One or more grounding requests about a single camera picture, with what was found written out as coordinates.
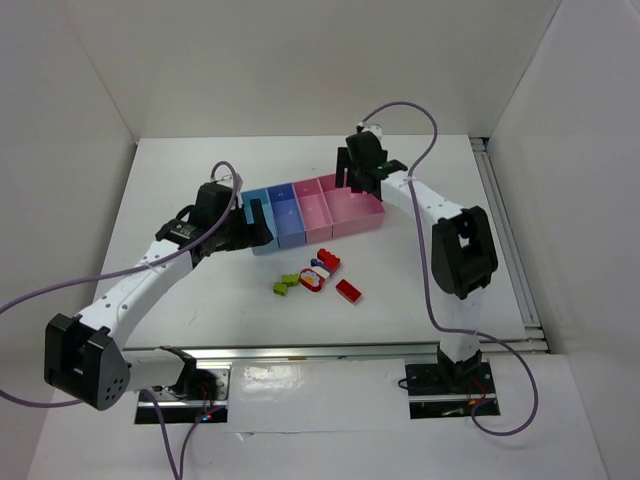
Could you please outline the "lime green lego brick front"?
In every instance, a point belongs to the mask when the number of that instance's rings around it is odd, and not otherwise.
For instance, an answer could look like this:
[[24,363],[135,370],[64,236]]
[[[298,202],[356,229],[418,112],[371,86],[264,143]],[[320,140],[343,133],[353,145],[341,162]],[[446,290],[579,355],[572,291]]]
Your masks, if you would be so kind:
[[279,296],[286,296],[291,285],[287,282],[275,282],[273,284],[273,293]]

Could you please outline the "lime green lego brick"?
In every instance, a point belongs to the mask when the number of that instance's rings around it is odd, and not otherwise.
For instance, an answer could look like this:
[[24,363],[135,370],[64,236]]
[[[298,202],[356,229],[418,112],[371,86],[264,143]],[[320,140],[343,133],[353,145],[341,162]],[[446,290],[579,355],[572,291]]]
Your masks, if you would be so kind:
[[291,285],[287,282],[275,282],[273,284],[273,293],[279,296],[286,296]]
[[294,274],[284,274],[281,276],[281,281],[283,284],[288,287],[297,286],[300,282],[300,275],[297,273]]

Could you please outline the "red flower printed lego piece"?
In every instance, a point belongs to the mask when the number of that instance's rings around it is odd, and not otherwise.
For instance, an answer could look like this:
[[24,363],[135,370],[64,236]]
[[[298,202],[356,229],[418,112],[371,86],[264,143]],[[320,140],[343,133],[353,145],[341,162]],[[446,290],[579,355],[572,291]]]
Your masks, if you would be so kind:
[[312,268],[304,268],[299,273],[299,283],[311,292],[319,292],[324,282],[324,277]]

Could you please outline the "white lego brick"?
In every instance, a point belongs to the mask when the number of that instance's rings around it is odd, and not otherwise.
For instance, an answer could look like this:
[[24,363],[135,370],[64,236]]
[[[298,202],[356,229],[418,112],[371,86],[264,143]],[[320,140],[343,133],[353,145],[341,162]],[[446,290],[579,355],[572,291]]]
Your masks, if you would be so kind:
[[319,268],[327,274],[327,278],[331,278],[335,273],[333,270],[331,270],[324,264],[319,265]]

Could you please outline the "red stepped lego brick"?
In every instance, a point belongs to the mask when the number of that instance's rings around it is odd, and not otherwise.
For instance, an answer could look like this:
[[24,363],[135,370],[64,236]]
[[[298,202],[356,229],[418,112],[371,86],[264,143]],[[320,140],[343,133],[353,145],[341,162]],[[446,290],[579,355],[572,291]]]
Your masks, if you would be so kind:
[[316,258],[331,273],[335,273],[341,266],[341,259],[325,248],[317,251]]

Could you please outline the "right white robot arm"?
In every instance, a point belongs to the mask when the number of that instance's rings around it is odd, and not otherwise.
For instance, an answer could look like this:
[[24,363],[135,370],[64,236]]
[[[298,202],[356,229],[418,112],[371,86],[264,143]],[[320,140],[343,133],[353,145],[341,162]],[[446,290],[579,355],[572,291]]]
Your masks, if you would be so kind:
[[418,181],[412,166],[389,158],[381,139],[379,127],[363,125],[346,138],[337,153],[336,185],[371,194],[414,219],[427,315],[440,333],[437,374],[449,391],[458,393],[481,365],[480,307],[498,268],[488,215]]

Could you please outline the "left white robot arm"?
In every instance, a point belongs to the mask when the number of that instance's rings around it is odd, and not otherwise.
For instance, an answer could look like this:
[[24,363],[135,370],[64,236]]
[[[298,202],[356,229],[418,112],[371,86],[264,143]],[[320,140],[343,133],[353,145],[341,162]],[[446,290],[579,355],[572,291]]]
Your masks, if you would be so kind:
[[133,273],[75,316],[58,314],[48,323],[45,381],[99,411],[127,391],[167,387],[183,398],[200,383],[215,387],[214,376],[179,348],[131,355],[123,349],[150,310],[203,259],[272,239],[260,200],[242,201],[219,182],[203,184],[195,203],[156,233]]

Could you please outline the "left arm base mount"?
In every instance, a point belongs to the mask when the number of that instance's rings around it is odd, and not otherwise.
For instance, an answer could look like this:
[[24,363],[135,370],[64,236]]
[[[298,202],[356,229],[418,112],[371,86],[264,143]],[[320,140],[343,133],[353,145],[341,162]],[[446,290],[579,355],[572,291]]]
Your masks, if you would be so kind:
[[228,399],[231,365],[204,362],[199,366],[209,376],[197,380],[188,393],[176,393],[167,386],[154,386],[150,394],[158,404],[168,425],[192,424],[201,415],[205,424],[223,424],[228,421]]

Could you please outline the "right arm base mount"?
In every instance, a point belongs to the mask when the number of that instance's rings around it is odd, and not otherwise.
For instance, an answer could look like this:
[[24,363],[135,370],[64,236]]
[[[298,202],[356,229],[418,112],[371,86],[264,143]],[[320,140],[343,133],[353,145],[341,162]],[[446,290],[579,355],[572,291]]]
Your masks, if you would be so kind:
[[488,362],[460,386],[450,387],[439,377],[435,364],[407,364],[397,386],[408,394],[412,420],[499,416],[492,370]]

